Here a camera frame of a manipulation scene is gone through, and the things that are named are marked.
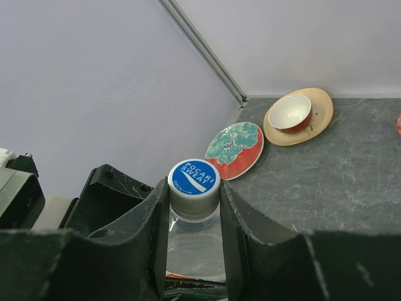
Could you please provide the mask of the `left aluminium frame post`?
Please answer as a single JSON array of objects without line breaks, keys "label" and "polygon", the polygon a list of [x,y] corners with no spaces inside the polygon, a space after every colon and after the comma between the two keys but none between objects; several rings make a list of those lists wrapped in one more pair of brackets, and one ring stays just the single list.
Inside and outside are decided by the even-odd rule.
[{"label": "left aluminium frame post", "polygon": [[165,9],[167,14],[173,19],[181,32],[192,43],[194,48],[203,57],[206,63],[213,69],[214,73],[219,77],[224,86],[237,100],[241,107],[246,103],[247,96],[239,86],[237,81],[230,75],[227,68],[218,59],[212,48],[191,22],[189,17],[184,13],[177,1],[160,0],[159,4]]}]

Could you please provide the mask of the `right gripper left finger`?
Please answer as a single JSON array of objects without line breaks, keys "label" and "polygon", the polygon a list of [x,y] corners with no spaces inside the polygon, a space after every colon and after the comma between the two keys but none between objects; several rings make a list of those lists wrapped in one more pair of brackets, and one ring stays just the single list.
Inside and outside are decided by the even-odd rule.
[{"label": "right gripper left finger", "polygon": [[83,236],[71,230],[2,230],[2,300],[162,300],[169,187]]}]

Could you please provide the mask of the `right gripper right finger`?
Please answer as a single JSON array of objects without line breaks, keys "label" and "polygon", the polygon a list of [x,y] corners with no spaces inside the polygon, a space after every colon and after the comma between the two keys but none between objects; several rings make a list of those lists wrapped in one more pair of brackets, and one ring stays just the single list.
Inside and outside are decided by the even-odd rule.
[{"label": "right gripper right finger", "polygon": [[229,300],[399,300],[400,235],[298,233],[220,185]]}]

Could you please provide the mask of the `red white tea cup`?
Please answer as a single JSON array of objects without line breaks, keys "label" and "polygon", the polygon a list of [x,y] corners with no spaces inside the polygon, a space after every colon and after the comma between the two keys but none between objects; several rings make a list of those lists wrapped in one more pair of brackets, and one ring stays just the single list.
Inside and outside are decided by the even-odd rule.
[{"label": "red white tea cup", "polygon": [[285,134],[305,129],[312,119],[312,102],[304,95],[290,95],[277,100],[268,113],[268,122]]}]

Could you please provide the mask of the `red teal floral plate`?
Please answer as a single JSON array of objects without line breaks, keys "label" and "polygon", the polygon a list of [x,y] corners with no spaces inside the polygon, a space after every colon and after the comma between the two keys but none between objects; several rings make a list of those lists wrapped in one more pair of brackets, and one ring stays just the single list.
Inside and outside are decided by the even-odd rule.
[{"label": "red teal floral plate", "polygon": [[236,179],[257,163],[264,149],[261,128],[239,122],[221,130],[209,144],[204,159],[219,171],[221,179]]}]

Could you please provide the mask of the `clear Pocari Sweat bottle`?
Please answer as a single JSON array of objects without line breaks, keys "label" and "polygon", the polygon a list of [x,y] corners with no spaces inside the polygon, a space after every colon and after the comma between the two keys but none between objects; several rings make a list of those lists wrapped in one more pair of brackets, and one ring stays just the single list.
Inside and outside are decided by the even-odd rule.
[{"label": "clear Pocari Sweat bottle", "polygon": [[166,275],[226,281],[220,206],[202,219],[185,219],[170,211]]}]

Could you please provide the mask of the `blue white Pocari cap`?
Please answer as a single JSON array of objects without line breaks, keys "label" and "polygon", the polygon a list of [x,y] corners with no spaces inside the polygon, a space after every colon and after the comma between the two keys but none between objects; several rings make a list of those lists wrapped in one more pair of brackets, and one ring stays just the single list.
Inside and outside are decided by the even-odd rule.
[{"label": "blue white Pocari cap", "polygon": [[167,177],[172,211],[181,219],[198,223],[209,219],[219,205],[221,177],[202,159],[177,163]]}]

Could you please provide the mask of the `red patterned bowl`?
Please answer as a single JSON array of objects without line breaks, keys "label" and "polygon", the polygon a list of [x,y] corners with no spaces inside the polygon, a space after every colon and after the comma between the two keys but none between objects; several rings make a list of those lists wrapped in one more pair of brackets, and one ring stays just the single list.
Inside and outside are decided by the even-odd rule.
[{"label": "red patterned bowl", "polygon": [[396,122],[396,128],[399,135],[401,135],[401,115],[398,116]]}]

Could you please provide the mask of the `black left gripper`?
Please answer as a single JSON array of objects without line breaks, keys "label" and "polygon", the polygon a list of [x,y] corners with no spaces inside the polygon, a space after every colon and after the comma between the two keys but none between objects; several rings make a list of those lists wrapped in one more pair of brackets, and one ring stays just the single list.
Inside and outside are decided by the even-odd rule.
[{"label": "black left gripper", "polygon": [[91,234],[130,211],[152,190],[153,187],[104,164],[91,171],[81,194],[72,200],[59,228]]}]

